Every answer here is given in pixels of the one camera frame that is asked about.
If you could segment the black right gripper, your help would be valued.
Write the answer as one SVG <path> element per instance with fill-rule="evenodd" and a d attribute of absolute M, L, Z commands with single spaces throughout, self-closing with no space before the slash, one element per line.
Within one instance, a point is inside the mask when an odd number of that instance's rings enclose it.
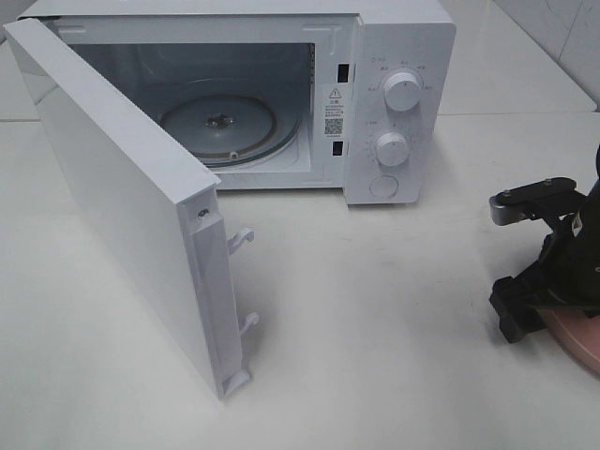
<path fill-rule="evenodd" d="M 489 302 L 509 343 L 544 330 L 537 309 L 599 308 L 599 193 L 575 191 L 529 202 L 531 219 L 552 230 L 538 257 L 537 285 L 519 277 L 497 279 Z"/>

